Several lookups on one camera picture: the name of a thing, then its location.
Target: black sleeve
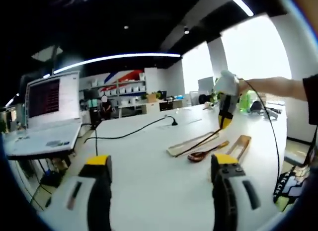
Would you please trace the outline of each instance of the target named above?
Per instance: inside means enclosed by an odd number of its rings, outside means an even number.
[[[309,124],[318,125],[318,74],[303,79],[308,101]]]

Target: person's arm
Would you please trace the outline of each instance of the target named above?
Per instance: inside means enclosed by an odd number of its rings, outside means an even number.
[[[279,97],[292,97],[307,101],[307,96],[303,81],[287,79],[283,77],[256,78],[247,81],[257,92],[270,93]],[[243,81],[239,81],[239,93],[251,89]]]

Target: hand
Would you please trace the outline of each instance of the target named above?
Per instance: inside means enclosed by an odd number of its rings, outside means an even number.
[[[243,79],[239,79],[238,80],[238,94],[244,94],[248,91],[248,84],[243,80]]]

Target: box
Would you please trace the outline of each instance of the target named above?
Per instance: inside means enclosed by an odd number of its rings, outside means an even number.
[[[147,101],[148,103],[156,103],[157,102],[156,94],[155,93],[148,94]]]

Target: black ceiling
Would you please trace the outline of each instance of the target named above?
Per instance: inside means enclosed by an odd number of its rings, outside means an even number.
[[[57,67],[68,57],[87,60],[107,55],[158,52],[161,43],[198,0],[6,0],[11,7],[5,18],[5,68],[12,86],[0,86],[4,105],[19,87],[22,74],[47,73],[52,63],[31,56],[59,45]],[[255,14],[285,13],[278,0],[244,0]],[[202,41],[219,37],[220,32],[247,16],[232,1],[218,8],[189,35],[183,36],[170,53],[184,54]],[[130,58],[85,65],[85,74],[94,75],[124,69],[167,67],[176,59]]]

